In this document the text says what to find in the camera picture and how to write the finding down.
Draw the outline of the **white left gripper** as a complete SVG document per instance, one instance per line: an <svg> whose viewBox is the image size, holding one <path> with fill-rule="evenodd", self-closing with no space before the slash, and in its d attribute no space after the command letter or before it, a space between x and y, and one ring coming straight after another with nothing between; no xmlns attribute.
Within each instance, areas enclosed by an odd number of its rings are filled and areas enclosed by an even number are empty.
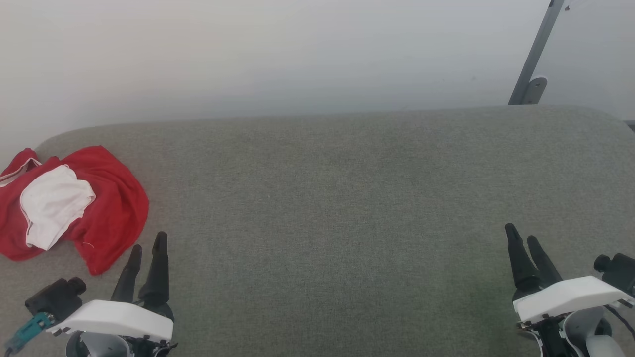
<svg viewBox="0 0 635 357"><path fill-rule="evenodd" d="M155 343L172 340L174 318L169 300L169 257L167 233L158 232L152 247L152 262L146 282L138 298L142 307L134 305L134 289L141 267L142 248L136 244L122 270L111 301L92 300L64 321L47 329L50 334L91 332L145 338Z"/></svg>

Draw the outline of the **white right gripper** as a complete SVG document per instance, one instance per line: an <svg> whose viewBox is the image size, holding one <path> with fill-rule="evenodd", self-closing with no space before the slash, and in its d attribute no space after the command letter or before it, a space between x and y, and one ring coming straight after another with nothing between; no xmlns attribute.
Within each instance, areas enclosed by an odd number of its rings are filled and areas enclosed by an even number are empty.
<svg viewBox="0 0 635 357"><path fill-rule="evenodd" d="M514 301L514 310L522 323L537 324L547 318L622 300L634 304L632 296L593 276L563 281L537 237L529 236L527 244L536 269L513 223L505 225L505 233L514 278L513 297L520 298Z"/></svg>

